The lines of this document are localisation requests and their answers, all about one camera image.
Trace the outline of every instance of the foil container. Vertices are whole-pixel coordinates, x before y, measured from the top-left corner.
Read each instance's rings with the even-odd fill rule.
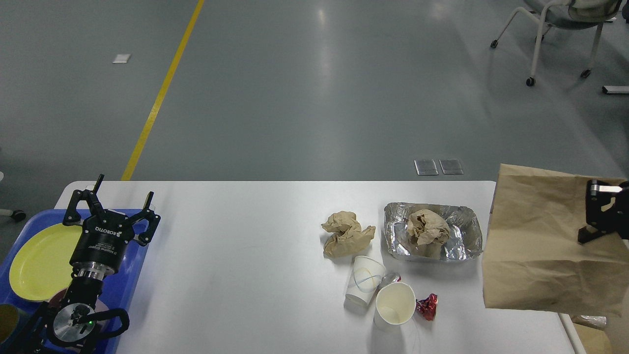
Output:
[[[573,323],[580,324],[595,329],[605,329],[607,327],[607,317],[605,316],[571,316]]]
[[[434,259],[413,254],[413,248],[409,246],[406,223],[409,215],[421,209],[437,213],[450,226],[450,239],[443,245],[438,261],[460,262],[481,255],[482,231],[472,209],[451,205],[389,203],[384,207],[384,239],[393,257],[407,261]]]

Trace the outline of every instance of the paper cup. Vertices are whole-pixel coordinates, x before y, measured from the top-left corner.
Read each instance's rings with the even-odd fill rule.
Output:
[[[26,326],[29,315],[11,304],[0,305],[0,353],[4,353],[9,345]]]
[[[376,260],[365,256],[356,256],[345,297],[358,305],[367,306],[374,296],[385,270],[385,267]]]
[[[376,296],[374,322],[383,331],[390,331],[413,317],[415,292],[405,283],[391,283]]]

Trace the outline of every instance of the white paper cup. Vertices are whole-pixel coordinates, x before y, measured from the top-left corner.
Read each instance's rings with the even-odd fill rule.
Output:
[[[352,302],[367,306],[378,288],[386,268],[382,263],[366,256],[356,256],[345,297]]]
[[[413,317],[415,292],[405,283],[391,283],[376,296],[374,322],[383,331],[390,331]]]

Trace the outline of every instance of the paper plate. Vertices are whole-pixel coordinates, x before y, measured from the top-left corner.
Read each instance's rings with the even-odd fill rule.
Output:
[[[44,301],[68,287],[72,281],[69,261],[79,236],[81,226],[56,224],[28,240],[9,271],[15,294],[29,301]]]

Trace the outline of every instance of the epoxy floor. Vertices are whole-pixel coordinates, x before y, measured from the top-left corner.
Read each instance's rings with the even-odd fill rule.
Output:
[[[0,207],[31,216],[72,181],[121,178],[195,5],[0,3]],[[206,0],[132,179],[627,177],[629,96],[601,86],[629,84],[629,25],[604,26],[586,80],[595,29],[553,29],[529,88],[535,25],[516,17],[489,48],[517,6]],[[431,158],[465,174],[417,176]],[[22,226],[0,220],[2,257]]]

